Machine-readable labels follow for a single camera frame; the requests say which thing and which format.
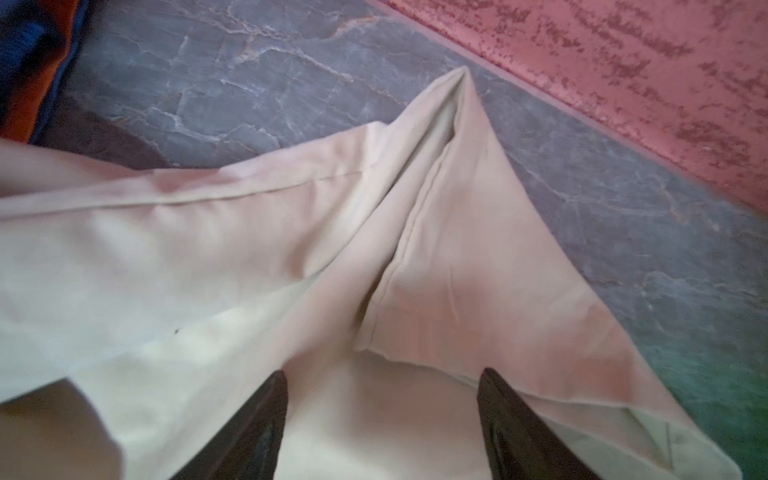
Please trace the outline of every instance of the fabric fold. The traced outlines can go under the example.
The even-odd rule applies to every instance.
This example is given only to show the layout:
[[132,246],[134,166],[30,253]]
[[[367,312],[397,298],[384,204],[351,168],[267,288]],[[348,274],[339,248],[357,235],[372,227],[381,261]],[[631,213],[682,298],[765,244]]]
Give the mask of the fabric fold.
[[486,366],[603,478],[740,478],[562,253],[466,68],[390,125],[219,170],[0,148],[43,166],[0,183],[2,399],[69,378],[122,478],[170,478],[275,369],[276,478],[489,478]]

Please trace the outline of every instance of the pink rug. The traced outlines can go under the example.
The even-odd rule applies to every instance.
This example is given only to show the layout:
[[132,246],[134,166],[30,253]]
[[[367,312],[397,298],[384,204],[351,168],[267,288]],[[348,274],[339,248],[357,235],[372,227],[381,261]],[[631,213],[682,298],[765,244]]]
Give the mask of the pink rug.
[[762,0],[383,0],[768,211]]

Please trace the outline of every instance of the marble veining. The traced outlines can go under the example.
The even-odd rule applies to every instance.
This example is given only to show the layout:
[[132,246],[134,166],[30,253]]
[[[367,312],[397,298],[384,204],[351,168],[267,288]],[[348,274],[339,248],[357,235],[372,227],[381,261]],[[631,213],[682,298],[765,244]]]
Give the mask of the marble veining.
[[[44,144],[134,168],[218,167],[391,121],[466,62],[362,0],[107,0]],[[566,254],[700,427],[759,478],[768,220],[469,66]]]

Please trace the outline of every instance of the floor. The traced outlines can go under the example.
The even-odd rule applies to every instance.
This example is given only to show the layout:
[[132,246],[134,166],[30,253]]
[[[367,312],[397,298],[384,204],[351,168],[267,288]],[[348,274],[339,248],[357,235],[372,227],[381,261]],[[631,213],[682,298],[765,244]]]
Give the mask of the floor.
[[768,213],[764,0],[380,1]]
[[[391,121],[467,62],[363,0],[95,4],[44,144],[134,168]],[[702,430],[768,471],[768,220],[470,68],[566,254]]]

